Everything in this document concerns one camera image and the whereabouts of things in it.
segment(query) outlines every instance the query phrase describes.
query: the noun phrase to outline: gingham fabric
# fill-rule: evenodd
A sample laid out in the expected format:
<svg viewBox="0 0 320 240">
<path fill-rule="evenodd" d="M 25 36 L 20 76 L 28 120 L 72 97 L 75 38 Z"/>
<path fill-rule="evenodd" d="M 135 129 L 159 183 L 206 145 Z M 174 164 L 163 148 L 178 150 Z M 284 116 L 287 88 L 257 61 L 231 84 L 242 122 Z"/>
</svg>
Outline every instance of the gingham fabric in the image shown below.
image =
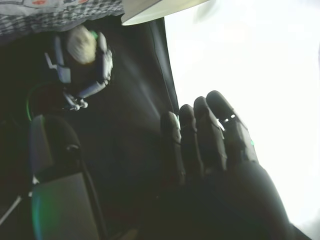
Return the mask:
<svg viewBox="0 0 320 240">
<path fill-rule="evenodd" d="M 0 37 L 65 31 L 87 19 L 124 13 L 121 0 L 78 1 L 74 4 L 75 0 L 0 0 Z M 31 6 L 46 2 L 55 6 Z"/>
</svg>

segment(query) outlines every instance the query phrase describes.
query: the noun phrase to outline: bright white tabletop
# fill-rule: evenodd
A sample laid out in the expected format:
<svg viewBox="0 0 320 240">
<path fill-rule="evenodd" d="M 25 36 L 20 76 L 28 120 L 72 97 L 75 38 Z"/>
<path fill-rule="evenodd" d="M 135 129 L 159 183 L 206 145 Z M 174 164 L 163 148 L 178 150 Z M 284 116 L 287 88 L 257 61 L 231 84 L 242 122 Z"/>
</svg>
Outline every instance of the bright white tabletop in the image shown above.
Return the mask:
<svg viewBox="0 0 320 240">
<path fill-rule="evenodd" d="M 320 3 L 213 0 L 165 17 L 180 107 L 220 91 L 290 221 L 320 240 Z"/>
</svg>

